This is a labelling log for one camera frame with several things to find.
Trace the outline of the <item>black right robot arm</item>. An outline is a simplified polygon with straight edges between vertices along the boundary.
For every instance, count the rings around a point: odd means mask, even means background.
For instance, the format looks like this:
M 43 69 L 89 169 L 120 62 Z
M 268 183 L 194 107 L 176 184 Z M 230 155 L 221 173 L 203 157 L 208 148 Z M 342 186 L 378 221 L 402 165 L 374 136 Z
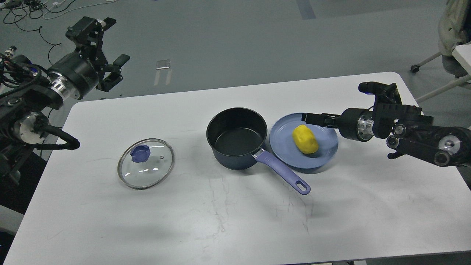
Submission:
M 420 107 L 402 104 L 395 83 L 362 82 L 358 90 L 375 96 L 372 110 L 348 108 L 340 115 L 303 113 L 302 121 L 338 129 L 343 138 L 355 141 L 385 139 L 394 150 L 387 155 L 389 159 L 409 155 L 439 167 L 470 167 L 469 129 L 435 126 L 434 118 L 423 115 Z

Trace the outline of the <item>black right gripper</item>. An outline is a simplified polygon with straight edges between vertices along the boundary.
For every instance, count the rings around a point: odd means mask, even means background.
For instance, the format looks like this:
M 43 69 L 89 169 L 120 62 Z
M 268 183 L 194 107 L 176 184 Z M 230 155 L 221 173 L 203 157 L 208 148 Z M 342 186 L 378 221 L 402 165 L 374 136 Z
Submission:
M 324 128 L 338 129 L 341 136 L 360 142 L 367 142 L 368 136 L 360 136 L 358 123 L 362 114 L 366 114 L 366 109 L 348 108 L 341 115 L 328 113 L 302 113 L 301 121 L 306 124 L 320 126 Z

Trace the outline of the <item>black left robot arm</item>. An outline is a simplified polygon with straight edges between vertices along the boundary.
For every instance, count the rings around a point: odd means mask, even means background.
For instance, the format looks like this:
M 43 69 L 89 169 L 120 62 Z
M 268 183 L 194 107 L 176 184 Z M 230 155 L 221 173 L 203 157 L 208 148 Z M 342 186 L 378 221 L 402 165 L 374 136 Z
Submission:
M 78 149 L 79 141 L 52 126 L 42 111 L 58 110 L 66 99 L 83 99 L 93 89 L 109 92 L 122 81 L 121 69 L 130 56 L 109 63 L 102 50 L 104 33 L 115 24 L 111 17 L 83 17 L 66 32 L 74 51 L 48 69 L 16 55 L 15 46 L 1 53 L 1 84 L 10 88 L 0 101 L 2 178 L 18 185 L 20 167 L 34 149 Z

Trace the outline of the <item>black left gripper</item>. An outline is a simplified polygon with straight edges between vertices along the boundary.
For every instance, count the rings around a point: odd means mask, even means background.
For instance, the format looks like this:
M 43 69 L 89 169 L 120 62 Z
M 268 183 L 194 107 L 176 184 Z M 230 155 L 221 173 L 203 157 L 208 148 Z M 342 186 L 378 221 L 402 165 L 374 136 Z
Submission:
M 83 17 L 68 27 L 65 35 L 76 48 L 47 69 L 50 88 L 62 100 L 83 99 L 94 88 L 109 92 L 122 81 L 122 67 L 131 57 L 121 54 L 108 64 L 102 51 L 104 32 L 115 24 L 111 17 L 104 20 Z

